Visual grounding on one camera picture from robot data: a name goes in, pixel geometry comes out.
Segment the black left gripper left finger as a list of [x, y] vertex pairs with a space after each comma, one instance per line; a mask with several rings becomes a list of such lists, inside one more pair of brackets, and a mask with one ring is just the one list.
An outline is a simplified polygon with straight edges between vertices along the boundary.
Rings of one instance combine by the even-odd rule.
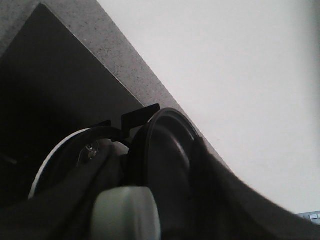
[[0, 211], [2, 240], [88, 240], [98, 195], [119, 185], [121, 165], [109, 145], [65, 180]]

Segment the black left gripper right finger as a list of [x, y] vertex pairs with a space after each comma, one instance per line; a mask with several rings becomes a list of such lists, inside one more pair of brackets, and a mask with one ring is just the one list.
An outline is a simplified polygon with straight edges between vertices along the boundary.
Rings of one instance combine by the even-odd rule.
[[202, 138], [166, 141], [165, 240], [317, 240], [320, 228], [272, 203], [227, 170]]

